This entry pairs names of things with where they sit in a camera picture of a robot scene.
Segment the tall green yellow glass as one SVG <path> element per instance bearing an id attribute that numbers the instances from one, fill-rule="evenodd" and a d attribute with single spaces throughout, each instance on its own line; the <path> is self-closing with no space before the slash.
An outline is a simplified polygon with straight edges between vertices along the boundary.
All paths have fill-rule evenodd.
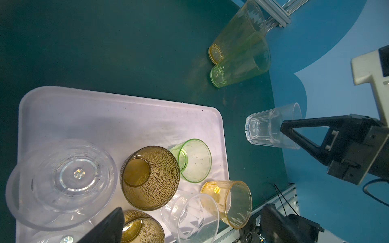
<path id="1" fill-rule="evenodd" d="M 248 0 L 209 47 L 211 61 L 214 64 L 220 63 L 228 53 L 255 32 L 265 36 L 266 22 L 260 5 L 256 1 Z"/>

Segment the pale green small glass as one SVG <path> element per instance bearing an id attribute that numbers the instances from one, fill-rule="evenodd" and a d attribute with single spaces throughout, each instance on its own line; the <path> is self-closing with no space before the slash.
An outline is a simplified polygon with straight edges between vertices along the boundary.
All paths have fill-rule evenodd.
<path id="1" fill-rule="evenodd" d="M 209 147 L 200 139 L 189 139 L 170 148 L 176 158 L 181 177 L 190 183 L 204 181 L 212 167 Z"/>

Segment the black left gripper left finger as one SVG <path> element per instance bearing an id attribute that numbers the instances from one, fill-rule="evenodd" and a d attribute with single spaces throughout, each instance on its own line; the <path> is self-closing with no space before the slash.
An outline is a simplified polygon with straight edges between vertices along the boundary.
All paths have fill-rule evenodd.
<path id="1" fill-rule="evenodd" d="M 118 207 L 83 236 L 78 243 L 120 243 L 124 221 L 123 210 Z"/>

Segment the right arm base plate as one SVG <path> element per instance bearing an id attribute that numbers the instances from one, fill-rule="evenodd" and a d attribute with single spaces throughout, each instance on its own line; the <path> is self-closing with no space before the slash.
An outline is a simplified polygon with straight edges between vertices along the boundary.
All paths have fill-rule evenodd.
<path id="1" fill-rule="evenodd" d="M 246 224 L 240 229 L 241 243 L 316 243 L 325 229 L 296 214 L 282 215 L 274 204 L 263 206 L 259 225 Z"/>

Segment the clear faceted glass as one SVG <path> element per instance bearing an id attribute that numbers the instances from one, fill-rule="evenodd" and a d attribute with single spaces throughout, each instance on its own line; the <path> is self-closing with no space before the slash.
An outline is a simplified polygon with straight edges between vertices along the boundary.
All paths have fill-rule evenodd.
<path id="1" fill-rule="evenodd" d="M 63 231 L 41 231 L 30 237 L 27 243 L 77 243 L 94 228 L 91 222 Z"/>
<path id="2" fill-rule="evenodd" d="M 216 238 L 218 206 L 207 194 L 178 190 L 161 208 L 161 216 L 178 243 L 212 243 Z"/>
<path id="3" fill-rule="evenodd" d="M 21 224 L 63 231 L 95 217 L 118 181 L 112 156 L 81 139 L 65 139 L 23 155 L 6 186 L 6 203 Z"/>

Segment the clear smooth glass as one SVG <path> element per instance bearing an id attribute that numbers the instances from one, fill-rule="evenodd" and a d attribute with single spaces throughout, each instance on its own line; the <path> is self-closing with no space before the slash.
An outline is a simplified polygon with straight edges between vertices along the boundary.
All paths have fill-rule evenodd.
<path id="1" fill-rule="evenodd" d="M 283 121 L 297 119 L 302 119 L 297 102 L 253 113 L 246 118 L 246 139 L 254 145 L 298 150 L 300 146 L 281 132 Z"/>

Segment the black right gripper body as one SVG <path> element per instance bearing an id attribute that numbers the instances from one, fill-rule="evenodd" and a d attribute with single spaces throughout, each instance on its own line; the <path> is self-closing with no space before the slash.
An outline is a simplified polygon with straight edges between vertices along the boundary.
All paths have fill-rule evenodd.
<path id="1" fill-rule="evenodd" d="M 329 144 L 327 174 L 355 185 L 361 184 L 377 157 L 383 153 L 389 139 L 389 128 L 377 119 L 362 115 L 326 119 L 334 136 Z"/>

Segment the lilac plastic tray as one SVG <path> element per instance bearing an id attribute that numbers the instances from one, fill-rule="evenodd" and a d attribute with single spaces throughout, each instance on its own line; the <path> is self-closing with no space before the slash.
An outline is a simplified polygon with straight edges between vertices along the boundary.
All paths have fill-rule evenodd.
<path id="1" fill-rule="evenodd" d="M 19 104 L 18 158 L 67 138 L 105 149 L 117 168 L 143 147 L 197 138 L 211 151 L 207 180 L 230 178 L 223 120 L 213 107 L 55 86 L 28 92 Z"/>

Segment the tall green glass front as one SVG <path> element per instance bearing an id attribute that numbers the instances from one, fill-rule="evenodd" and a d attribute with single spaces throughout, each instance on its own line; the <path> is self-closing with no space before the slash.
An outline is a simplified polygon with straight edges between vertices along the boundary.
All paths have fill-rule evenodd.
<path id="1" fill-rule="evenodd" d="M 254 33 L 210 71 L 217 88 L 236 84 L 269 71 L 271 55 L 264 36 Z"/>

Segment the yellow amber smooth glass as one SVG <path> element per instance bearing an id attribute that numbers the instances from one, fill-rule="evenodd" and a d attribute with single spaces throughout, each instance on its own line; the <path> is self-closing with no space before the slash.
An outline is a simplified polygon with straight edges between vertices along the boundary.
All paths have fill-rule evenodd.
<path id="1" fill-rule="evenodd" d="M 206 182 L 201 193 L 211 196 L 219 211 L 220 220 L 234 229 L 243 228 L 252 212 L 252 195 L 243 181 Z"/>

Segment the dark amber dimpled glass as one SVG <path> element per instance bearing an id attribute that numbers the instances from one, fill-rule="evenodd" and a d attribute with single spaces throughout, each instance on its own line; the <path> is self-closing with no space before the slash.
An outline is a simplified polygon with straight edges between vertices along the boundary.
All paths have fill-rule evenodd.
<path id="1" fill-rule="evenodd" d="M 133 207 L 154 211 L 175 195 L 180 181 L 174 155 L 160 146 L 147 146 L 131 154 L 122 164 L 120 185 Z"/>
<path id="2" fill-rule="evenodd" d="M 121 243 L 164 243 L 165 233 L 161 224 L 151 215 L 138 211 L 124 212 Z"/>

